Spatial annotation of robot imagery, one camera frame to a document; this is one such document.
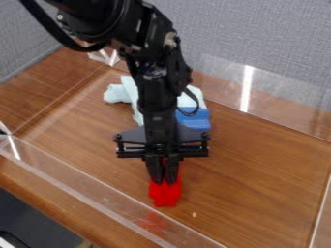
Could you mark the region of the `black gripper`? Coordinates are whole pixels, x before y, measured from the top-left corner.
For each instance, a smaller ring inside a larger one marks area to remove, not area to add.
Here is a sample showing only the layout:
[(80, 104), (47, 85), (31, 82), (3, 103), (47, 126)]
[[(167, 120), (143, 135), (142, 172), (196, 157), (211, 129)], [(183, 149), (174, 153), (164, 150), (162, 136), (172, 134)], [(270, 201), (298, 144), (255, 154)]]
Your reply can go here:
[(163, 182), (163, 159), (156, 156), (168, 156), (164, 176), (167, 183), (174, 185), (179, 177), (179, 156), (182, 159), (208, 156), (208, 131), (184, 126), (176, 119), (176, 111), (164, 116), (155, 115), (147, 118), (146, 125), (114, 136), (116, 155), (119, 158), (144, 158), (151, 181), (158, 185)]

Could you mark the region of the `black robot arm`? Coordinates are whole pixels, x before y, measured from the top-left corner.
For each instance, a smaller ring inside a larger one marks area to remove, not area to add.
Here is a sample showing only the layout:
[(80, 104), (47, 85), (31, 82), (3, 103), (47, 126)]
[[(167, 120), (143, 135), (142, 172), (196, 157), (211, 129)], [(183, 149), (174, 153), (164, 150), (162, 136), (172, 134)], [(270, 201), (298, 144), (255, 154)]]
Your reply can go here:
[(194, 109), (179, 106), (192, 96), (191, 67), (170, 18), (144, 0), (48, 0), (63, 15), (62, 25), (80, 40), (110, 46), (126, 60), (138, 86), (140, 128), (114, 137), (120, 158), (140, 158), (155, 184), (175, 184), (180, 161), (208, 155), (206, 132), (184, 126), (178, 116)]

